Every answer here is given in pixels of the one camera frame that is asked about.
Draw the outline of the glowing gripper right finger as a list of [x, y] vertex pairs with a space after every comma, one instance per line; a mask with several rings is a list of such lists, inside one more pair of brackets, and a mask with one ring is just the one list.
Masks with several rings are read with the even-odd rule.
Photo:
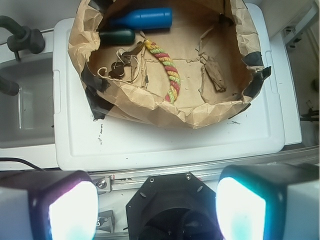
[[320, 168], [228, 165], [220, 174], [215, 204], [226, 240], [318, 240]]

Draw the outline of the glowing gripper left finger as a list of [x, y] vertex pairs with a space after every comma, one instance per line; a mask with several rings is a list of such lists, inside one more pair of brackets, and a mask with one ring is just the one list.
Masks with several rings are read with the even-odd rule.
[[2, 240], [92, 240], [99, 200], [89, 174], [76, 171], [2, 171]]

